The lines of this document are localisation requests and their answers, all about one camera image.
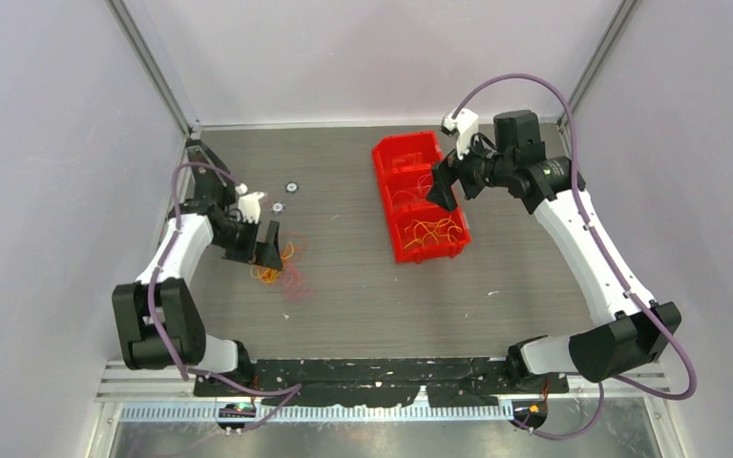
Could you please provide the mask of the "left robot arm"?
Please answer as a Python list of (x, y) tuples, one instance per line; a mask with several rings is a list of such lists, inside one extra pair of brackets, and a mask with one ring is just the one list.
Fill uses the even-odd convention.
[(178, 204), (153, 260), (130, 283), (117, 286), (112, 306), (123, 361), (131, 370), (169, 366), (218, 373), (229, 393), (246, 393), (255, 380), (244, 345), (208, 334), (189, 286), (203, 252), (222, 249), (227, 260), (280, 271), (280, 225), (267, 223), (259, 239), (265, 192), (239, 198), (190, 198)]

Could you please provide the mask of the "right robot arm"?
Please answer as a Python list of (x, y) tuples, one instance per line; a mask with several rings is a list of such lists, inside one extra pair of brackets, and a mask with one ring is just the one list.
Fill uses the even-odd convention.
[(540, 336), (509, 347), (505, 377), (531, 391), (546, 374), (575, 373), (598, 383), (656, 362), (681, 324), (672, 302), (659, 303), (637, 280), (594, 213), (581, 176), (566, 156), (548, 157), (537, 115), (498, 114), (494, 141), (479, 131), (476, 113), (447, 114), (442, 131), (455, 146), (431, 168), (427, 200), (457, 208), (459, 183), (467, 199), (504, 188), (547, 231), (573, 273), (588, 305), (592, 329), (568, 337)]

